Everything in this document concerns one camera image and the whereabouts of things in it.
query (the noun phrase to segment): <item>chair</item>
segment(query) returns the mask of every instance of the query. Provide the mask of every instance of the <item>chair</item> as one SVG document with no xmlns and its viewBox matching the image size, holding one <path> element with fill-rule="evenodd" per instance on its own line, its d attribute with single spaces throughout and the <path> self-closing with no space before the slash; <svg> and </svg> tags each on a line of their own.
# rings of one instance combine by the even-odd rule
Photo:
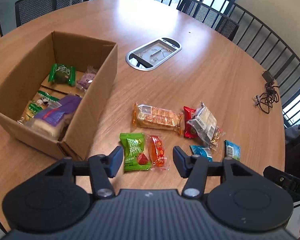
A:
<svg viewBox="0 0 300 240">
<path fill-rule="evenodd" d="M 88 0 L 19 0 L 15 3 L 17 27 L 52 11 Z"/>
<path fill-rule="evenodd" d="M 239 28 L 236 22 L 197 0 L 182 0 L 177 9 L 204 23 L 231 41 Z"/>
</svg>

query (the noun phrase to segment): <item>red snack package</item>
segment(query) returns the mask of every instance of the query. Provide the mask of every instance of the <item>red snack package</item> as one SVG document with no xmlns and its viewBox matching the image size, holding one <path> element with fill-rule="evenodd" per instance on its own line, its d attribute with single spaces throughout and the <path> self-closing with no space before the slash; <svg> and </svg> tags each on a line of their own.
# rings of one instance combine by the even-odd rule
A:
<svg viewBox="0 0 300 240">
<path fill-rule="evenodd" d="M 186 138 L 197 138 L 196 130 L 189 125 L 187 122 L 194 117 L 195 109 L 189 108 L 187 106 L 183 107 L 185 111 L 185 137 Z"/>
<path fill-rule="evenodd" d="M 146 142 L 148 144 L 152 168 L 167 170 L 169 165 L 167 162 L 167 157 L 164 156 L 164 148 L 160 137 L 155 135 L 148 135 L 146 137 Z"/>
</svg>

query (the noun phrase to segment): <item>open cardboard box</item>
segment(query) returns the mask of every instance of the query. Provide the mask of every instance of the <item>open cardboard box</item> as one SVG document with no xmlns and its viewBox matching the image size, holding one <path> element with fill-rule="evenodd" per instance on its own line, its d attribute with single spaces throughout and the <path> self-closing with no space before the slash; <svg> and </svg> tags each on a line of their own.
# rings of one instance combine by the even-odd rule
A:
<svg viewBox="0 0 300 240">
<path fill-rule="evenodd" d="M 49 34 L 23 57 L 0 85 L 0 125 L 16 139 L 54 158 L 84 159 L 117 74 L 117 58 L 114 42 L 63 32 Z M 98 70 L 61 141 L 17 122 L 54 63 L 74 66 L 82 73 L 89 65 Z"/>
</svg>

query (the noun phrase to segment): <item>snack package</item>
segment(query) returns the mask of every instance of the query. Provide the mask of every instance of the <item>snack package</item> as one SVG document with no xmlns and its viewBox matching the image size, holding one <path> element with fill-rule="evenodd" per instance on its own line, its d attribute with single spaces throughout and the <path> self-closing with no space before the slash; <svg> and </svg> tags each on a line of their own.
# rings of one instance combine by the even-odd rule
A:
<svg viewBox="0 0 300 240">
<path fill-rule="evenodd" d="M 209 162 L 212 162 L 212 155 L 209 147 L 202 147 L 198 145 L 190 145 L 190 149 L 193 154 L 197 154 L 203 157 L 206 157 Z"/>
<path fill-rule="evenodd" d="M 39 90 L 34 96 L 34 100 L 29 101 L 24 110 L 19 123 L 23 124 L 33 118 L 39 111 L 46 109 L 49 105 L 59 105 L 59 98 Z"/>
<path fill-rule="evenodd" d="M 171 110 L 166 110 L 154 106 L 134 104 L 133 126 L 137 124 L 141 127 L 174 130 L 180 135 L 182 130 L 180 121 L 182 114 L 177 115 Z"/>
<path fill-rule="evenodd" d="M 149 170 L 151 163 L 144 154 L 145 138 L 142 133 L 121 133 L 120 141 L 124 148 L 124 170 Z"/>
<path fill-rule="evenodd" d="M 58 106 L 50 105 L 41 110 L 30 121 L 25 122 L 25 125 L 58 139 L 62 129 L 70 123 L 80 102 L 80 97 L 68 94 L 58 101 Z"/>
<path fill-rule="evenodd" d="M 48 82 L 57 84 L 68 84 L 75 86 L 75 68 L 67 67 L 63 64 L 53 64 L 50 70 Z"/>
<path fill-rule="evenodd" d="M 168 170 L 168 159 L 164 155 L 165 150 L 163 148 L 162 140 L 156 135 L 147 135 L 146 143 L 149 150 L 149 155 L 152 162 L 151 168 L 158 168 L 160 170 Z"/>
<path fill-rule="evenodd" d="M 186 138 L 197 138 L 197 132 L 196 130 L 189 125 L 187 122 L 194 117 L 195 109 L 189 108 L 187 106 L 183 107 L 183 110 L 185 112 L 185 137 Z"/>
<path fill-rule="evenodd" d="M 232 157 L 237 161 L 240 161 L 240 146 L 225 140 L 225 157 Z"/>
<path fill-rule="evenodd" d="M 217 126 L 217 120 L 213 114 L 202 102 L 201 107 L 195 111 L 193 119 L 187 123 L 196 130 L 199 138 L 214 150 L 218 146 L 218 140 L 225 134 Z"/>
<path fill-rule="evenodd" d="M 80 80 L 76 82 L 76 87 L 86 92 L 96 74 L 97 70 L 94 69 L 92 66 L 88 66 L 88 69 L 85 72 L 85 74 L 82 76 L 82 78 L 80 78 Z"/>
</svg>

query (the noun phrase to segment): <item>wooden table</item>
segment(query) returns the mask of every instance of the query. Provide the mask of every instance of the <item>wooden table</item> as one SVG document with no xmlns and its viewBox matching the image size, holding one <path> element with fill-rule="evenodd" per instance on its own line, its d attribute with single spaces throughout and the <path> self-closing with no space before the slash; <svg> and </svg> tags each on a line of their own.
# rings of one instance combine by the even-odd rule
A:
<svg viewBox="0 0 300 240">
<path fill-rule="evenodd" d="M 145 103 L 180 112 L 200 101 L 212 111 L 224 131 L 224 139 L 241 146 L 242 163 L 260 174 L 272 165 L 284 168 L 284 131 L 281 103 L 270 114 L 254 107 L 253 97 L 264 91 L 264 69 L 242 49 L 204 24 L 153 0 L 93 0 L 37 18 L 0 39 L 0 83 L 12 67 L 40 39 L 53 30 L 83 34 L 118 43 L 118 73 L 100 117 L 89 156 L 109 154 L 119 144 L 121 132 L 145 132 L 163 136 L 170 170 L 128 172 L 121 167 L 112 179 L 120 188 L 177 188 L 180 178 L 172 162 L 172 148 L 179 145 L 190 154 L 192 140 L 173 131 L 131 125 L 133 103 Z M 149 72 L 130 67 L 126 54 L 158 37 L 170 37 L 182 50 Z M 221 161 L 223 143 L 213 153 Z M 0 126 L 0 221 L 8 228 L 1 202 L 13 187 L 54 163 L 55 160 L 11 138 Z M 208 178 L 206 192 L 218 185 Z M 88 178 L 77 179 L 90 191 Z"/>
</svg>

